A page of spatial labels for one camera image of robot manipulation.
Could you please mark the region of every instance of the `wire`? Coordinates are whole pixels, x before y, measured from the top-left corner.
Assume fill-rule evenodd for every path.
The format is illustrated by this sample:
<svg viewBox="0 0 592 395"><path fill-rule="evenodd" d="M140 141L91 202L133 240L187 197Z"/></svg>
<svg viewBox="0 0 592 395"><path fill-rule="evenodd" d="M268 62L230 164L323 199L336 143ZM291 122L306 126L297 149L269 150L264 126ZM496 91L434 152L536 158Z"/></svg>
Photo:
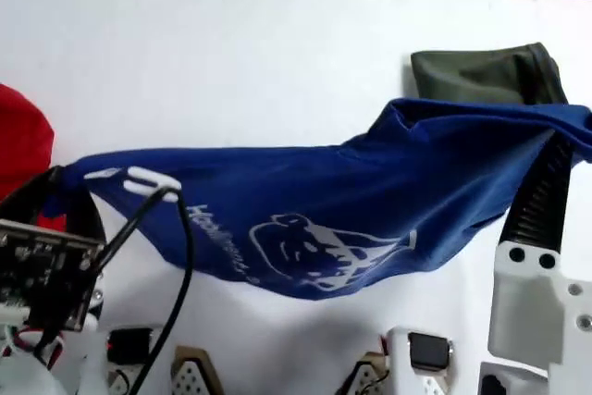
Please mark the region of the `wire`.
<svg viewBox="0 0 592 395"><path fill-rule="evenodd" d="M19 353L20 349L15 345L15 340L13 337L14 333L12 331L11 326L5 325L4 326L4 337L6 341L6 345L13 353Z"/></svg>
<svg viewBox="0 0 592 395"><path fill-rule="evenodd" d="M152 207L156 203L160 202L162 200L162 198L167 193L171 193L171 192L175 193L178 196L177 208L179 210L179 216L181 218L181 223L182 223L183 229L185 231L185 238L186 238L185 248L186 248L186 255L187 255L187 257L186 257L187 263L185 265L185 273L183 275L183 280L182 280L181 286L179 288L179 293L177 295L177 299L175 300L175 304L173 305L173 308L170 311L170 315L168 316L168 320L165 322L165 326L163 327L163 331L158 336L158 339L156 340L156 344L154 345L153 349L150 351L150 354L148 355L146 362L142 366L142 370L140 371L140 373L138 374L138 377L134 381L133 386L131 387L131 390L129 391L128 395L138 395L138 392L140 391L140 388L142 387L142 383L144 382L144 379L146 379L146 376L150 372L150 369L152 368L154 362L156 361L156 358L158 357L158 355L162 351L163 346L165 345L165 342L167 341L168 336L170 335L170 332L173 329L173 326L175 325L177 318L179 317L179 312L181 310L181 307L183 306L183 302L185 301L185 296L187 296L187 291L189 290L189 285L191 282L191 275L193 274L193 263L195 262L195 258L194 258L195 247L193 245L193 234L191 233L191 223L189 220L189 215L187 214L185 201L183 201L183 197L182 197L180 191L173 189L171 187L164 187L162 189L158 189L148 199L146 199L146 201L144 201L142 203L140 209L138 209L138 211L136 212L134 217L131 220L129 220L128 223L119 231L119 233L116 235L116 237L111 242L109 242L110 248L109 248L108 252L106 253L105 257L102 259L99 266L97 267L97 270L100 273L100 271L103 269L103 267L105 267L106 263L108 263L110 258L113 257L113 255L121 247L121 244L123 244L123 242L125 242L125 240L133 232L133 230L136 229L136 227L138 227L140 219L142 219L142 217L147 213L147 211L150 209L150 207Z"/></svg>
<svg viewBox="0 0 592 395"><path fill-rule="evenodd" d="M11 353L33 353L35 350L35 346L33 346L33 344L31 344L30 342L24 340L22 336L31 333L40 335L43 334L43 332L40 329L26 327L22 330L17 330L16 327L12 326L5 326L4 332L6 337L6 346L3 348L2 352L0 353L0 356L9 356L9 354ZM65 347L64 339L61 335L55 338L55 342L56 345L54 347L54 350L50 354L47 364L43 361L41 357L38 358L42 362L42 364L50 370L56 364Z"/></svg>
<svg viewBox="0 0 592 395"><path fill-rule="evenodd" d="M123 393L123 395L128 395L130 393L131 388L130 379L128 378L126 373L121 369L115 369L115 373L121 376L123 382L126 383L126 391Z"/></svg>
<svg viewBox="0 0 592 395"><path fill-rule="evenodd" d="M171 192L175 193L179 197L178 203L182 200L180 192L177 189L173 189L172 187L163 187L163 188L158 189L154 193L152 193L140 205L140 208L138 208L138 210L131 217L131 219L128 219L128 222L125 223L125 225L121 228L121 230L115 235L113 240L111 240L107 244L102 255L100 255L97 258L95 264L92 266L91 276L94 276L94 277L99 276L99 274L103 271L105 266L113 259L113 257L119 251L119 249L121 248L123 243L128 240L131 233L133 233L134 230L140 225L140 222L146 216L146 214L150 211L150 209L152 209L152 207L154 207L156 204L160 203L162 201L162 199L165 197L165 195L168 193L171 193ZM182 209L179 208L179 211L181 212L181 221L182 221L183 215L185 215L186 210L185 210L185 208L182 208Z"/></svg>
<svg viewBox="0 0 592 395"><path fill-rule="evenodd" d="M382 383L385 379L387 379L387 376L389 376L389 374L390 371L387 369L385 375L381 376L378 379L375 379L374 381L370 381L368 384L364 386L362 390L360 390L360 395L366 395L371 388L373 388L375 385L379 383Z"/></svg>

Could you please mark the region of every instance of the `black cable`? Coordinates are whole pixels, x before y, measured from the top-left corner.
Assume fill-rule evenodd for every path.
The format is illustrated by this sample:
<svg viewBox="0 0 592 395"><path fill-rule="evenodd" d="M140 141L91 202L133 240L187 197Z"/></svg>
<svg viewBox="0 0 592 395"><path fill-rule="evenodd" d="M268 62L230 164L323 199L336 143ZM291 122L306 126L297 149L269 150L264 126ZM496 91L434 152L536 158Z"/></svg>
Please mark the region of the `black cable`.
<svg viewBox="0 0 592 395"><path fill-rule="evenodd" d="M124 228L116 235L116 237L109 243L110 245L114 244L115 241L123 243L128 238L128 236L131 234L131 232L135 229L135 227L137 227L139 219L142 218L142 216L146 213L146 211L150 208L150 206L152 206L154 204L154 201L156 201L156 200L160 201L167 193L170 193L170 192L175 193L179 198L177 200L177 207L179 210L179 215L181 218L181 223L183 225L183 229L185 230L185 237L186 237L186 241L187 241L187 245L186 245L186 250L187 250L186 261L187 261L187 263L185 265L185 274L183 275L183 281L181 282L181 286L179 288L177 300L175 301L175 304L173 305L173 309L170 311L170 315L168 316L168 320L165 322L165 326L163 327L163 331L158 336L158 340L156 341L156 344L154 345L153 349L150 351L150 354L148 355L148 359L146 360L146 362L142 366L142 370L140 371L140 373L138 374L138 377L134 381L133 386L131 387L131 390L129 391L128 395L137 395L138 392L140 391L140 388L142 387L142 383L144 382L144 379L146 379L148 372L150 372L150 369L153 366L154 361L156 361L158 354L162 351L163 346L165 345L165 342L167 341L168 336L170 335L170 332L173 329L175 322L177 321L177 318L179 316L179 312L181 310L181 307L183 306L183 302L185 301L185 296L187 295L187 291L189 290L189 285L191 282L191 275L193 274L193 263L195 261L195 259L194 259L195 251L194 251L194 245L193 245L193 234L191 233L191 223L189 220L189 215L187 214L185 202L183 201L183 197L181 196L180 191L173 189L173 188L168 188L168 187L165 187L163 189L159 189L159 190L155 191L146 201L144 201L144 203L140 207L140 210L138 210L138 212L136 212L136 215L134 216L134 218L131 221L129 221L128 224L126 224L124 226Z"/></svg>
<svg viewBox="0 0 592 395"><path fill-rule="evenodd" d="M179 199L181 199L180 193L177 189L173 189L172 187L163 187L158 189L154 193L152 193L141 205L140 208L136 211L136 213L125 223L125 225L121 228L121 230L115 235L113 240L111 240L101 253L101 255L96 259L94 265L92 266L92 271L90 275L92 277L98 277L99 274L103 271L105 266L113 259L116 253L119 251L121 246L125 241L128 240L131 233L140 225L140 221L146 216L146 214L150 211L152 207L156 204L160 203L165 195L168 193L175 193ZM186 212L185 208L182 209L182 214L184 215Z"/></svg>
<svg viewBox="0 0 592 395"><path fill-rule="evenodd" d="M119 376L121 376L121 378L123 379L123 382L126 383L126 391L123 395L129 395L130 389L131 389L130 379L128 378L126 373L121 369L115 369L115 373L118 374Z"/></svg>
<svg viewBox="0 0 592 395"><path fill-rule="evenodd" d="M360 390L360 395L366 395L368 393L368 390L373 388L376 384L382 383L385 379L387 379L387 376L389 376L389 374L390 371L387 369L385 375L381 376L378 379L375 379L374 381L370 381L368 384L364 386L362 390Z"/></svg>

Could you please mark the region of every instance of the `metal screw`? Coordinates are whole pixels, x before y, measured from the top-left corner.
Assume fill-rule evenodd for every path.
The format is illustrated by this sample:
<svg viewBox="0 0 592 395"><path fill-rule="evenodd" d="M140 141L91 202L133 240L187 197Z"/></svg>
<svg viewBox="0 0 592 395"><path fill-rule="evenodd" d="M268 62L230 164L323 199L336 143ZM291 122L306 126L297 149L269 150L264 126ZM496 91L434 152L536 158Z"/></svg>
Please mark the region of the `metal screw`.
<svg viewBox="0 0 592 395"><path fill-rule="evenodd" d="M592 330L592 316L590 315L579 315L575 320L575 324L580 327L580 330L589 332Z"/></svg>
<svg viewBox="0 0 592 395"><path fill-rule="evenodd" d="M84 258L82 261L80 261L80 270L88 270L90 266L91 266L90 259Z"/></svg>

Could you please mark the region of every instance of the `red wire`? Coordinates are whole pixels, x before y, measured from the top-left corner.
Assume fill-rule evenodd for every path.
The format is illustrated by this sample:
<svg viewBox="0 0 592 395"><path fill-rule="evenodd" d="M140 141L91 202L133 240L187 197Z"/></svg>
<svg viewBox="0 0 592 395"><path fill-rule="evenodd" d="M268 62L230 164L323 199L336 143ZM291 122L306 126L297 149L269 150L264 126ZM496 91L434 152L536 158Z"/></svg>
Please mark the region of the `red wire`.
<svg viewBox="0 0 592 395"><path fill-rule="evenodd" d="M30 328L30 327L25 327L22 330L16 332L14 334L14 342L15 342L15 346L21 348L22 350L26 351L26 352L32 352L32 348L33 346L31 346L27 341L25 341L24 339L22 339L20 337L21 333L27 333L27 332L43 332L41 329L39 328ZM60 332L59 337L61 339L64 338L64 336L62 335L62 333ZM52 351L50 357L49 357L49 361L47 362L47 368L49 370L51 370L54 365L56 364L57 360L59 359L59 357L62 355L62 352L64 351L64 348L62 347L62 345L60 343L57 343L54 350ZM4 351L4 356L10 356L10 349L6 348Z"/></svg>

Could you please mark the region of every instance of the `electronic component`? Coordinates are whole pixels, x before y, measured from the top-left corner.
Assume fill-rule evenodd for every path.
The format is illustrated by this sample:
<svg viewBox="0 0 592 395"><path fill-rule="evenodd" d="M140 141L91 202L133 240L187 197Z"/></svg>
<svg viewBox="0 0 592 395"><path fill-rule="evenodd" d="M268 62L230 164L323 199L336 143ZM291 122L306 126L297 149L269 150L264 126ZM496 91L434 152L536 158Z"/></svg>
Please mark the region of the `electronic component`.
<svg viewBox="0 0 592 395"><path fill-rule="evenodd" d="M409 334L409 357L415 370L441 372L450 365L450 343L446 338L423 333Z"/></svg>
<svg viewBox="0 0 592 395"><path fill-rule="evenodd" d="M107 361L117 365L142 364L148 359L152 329L121 328L109 333Z"/></svg>
<svg viewBox="0 0 592 395"><path fill-rule="evenodd" d="M81 330L100 241L0 219L0 324Z"/></svg>

